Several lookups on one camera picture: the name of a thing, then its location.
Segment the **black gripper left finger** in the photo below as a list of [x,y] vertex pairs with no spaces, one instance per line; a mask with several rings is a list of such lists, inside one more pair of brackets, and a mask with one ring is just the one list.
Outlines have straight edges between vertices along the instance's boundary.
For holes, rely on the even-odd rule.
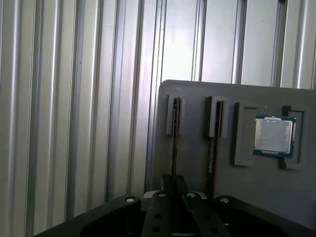
[[171,177],[151,198],[123,195],[39,234],[40,237],[169,237]]

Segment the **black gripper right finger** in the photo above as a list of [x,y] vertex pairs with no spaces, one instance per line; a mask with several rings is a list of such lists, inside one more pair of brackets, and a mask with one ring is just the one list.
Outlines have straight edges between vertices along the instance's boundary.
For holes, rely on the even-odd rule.
[[177,237],[314,237],[312,229],[231,196],[214,200],[187,189],[177,175],[174,234]]

